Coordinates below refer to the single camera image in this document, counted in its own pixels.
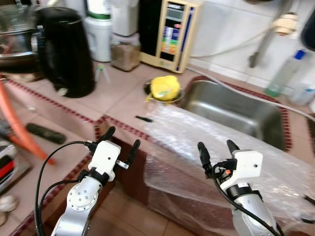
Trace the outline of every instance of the plastic bottle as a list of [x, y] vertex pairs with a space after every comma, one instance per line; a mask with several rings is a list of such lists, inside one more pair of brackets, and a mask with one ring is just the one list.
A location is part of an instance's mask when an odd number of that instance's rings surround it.
[[284, 87], [290, 82], [294, 74], [299, 69], [301, 59], [304, 57], [304, 55], [305, 52], [303, 50], [299, 50], [294, 57], [286, 60], [265, 90], [267, 95], [278, 97], [281, 94]]
[[288, 96], [288, 100], [295, 106], [304, 106], [312, 101], [315, 96], [315, 84], [300, 83]]

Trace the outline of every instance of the black object on counter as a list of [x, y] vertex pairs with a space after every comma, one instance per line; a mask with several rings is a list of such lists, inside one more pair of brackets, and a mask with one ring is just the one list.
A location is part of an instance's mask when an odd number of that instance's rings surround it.
[[146, 122], [153, 122], [152, 119], [149, 119], [149, 118], [146, 118], [146, 117], [140, 117], [140, 116], [135, 116], [135, 117], [138, 118], [138, 119], [144, 120]]
[[37, 124], [28, 123], [26, 129], [30, 133], [47, 139], [55, 144], [63, 144], [66, 140], [65, 135]]
[[315, 10], [304, 26], [301, 39], [305, 47], [315, 51]]
[[93, 65], [81, 17], [65, 7], [47, 7], [35, 16], [40, 66], [55, 90], [66, 97], [91, 93]]

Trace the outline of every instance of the black electric kettle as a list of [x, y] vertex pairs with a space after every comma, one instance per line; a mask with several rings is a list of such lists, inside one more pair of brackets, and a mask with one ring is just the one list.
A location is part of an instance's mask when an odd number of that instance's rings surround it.
[[57, 93], [73, 98], [91, 93], [93, 64], [81, 17], [65, 7], [43, 8], [35, 17], [39, 64]]

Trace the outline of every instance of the metal pipe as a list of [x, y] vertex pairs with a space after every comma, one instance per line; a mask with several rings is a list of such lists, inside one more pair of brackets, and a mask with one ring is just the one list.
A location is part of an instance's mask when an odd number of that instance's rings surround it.
[[[283, 14], [288, 13], [290, 11], [290, 9], [292, 8], [292, 5], [293, 5], [293, 0], [282, 0], [282, 2], [280, 3], [279, 9], [278, 9], [276, 15], [274, 16], [273, 21], [280, 18]], [[249, 61], [250, 61], [249, 67], [250, 68], [254, 68], [255, 66], [257, 66], [259, 60], [261, 59], [264, 52], [266, 51], [267, 46], [269, 45], [273, 35], [274, 35], [273, 29], [270, 29], [266, 32], [265, 36], [263, 37], [263, 39], [260, 42], [260, 45], [259, 45], [257, 51], [253, 55], [251, 55], [249, 58]]]

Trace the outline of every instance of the glass jar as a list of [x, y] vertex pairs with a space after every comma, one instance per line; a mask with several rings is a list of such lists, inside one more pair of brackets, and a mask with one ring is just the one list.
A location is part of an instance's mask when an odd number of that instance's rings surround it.
[[140, 64], [141, 44], [139, 34], [124, 37], [112, 34], [111, 65], [124, 71], [131, 71]]

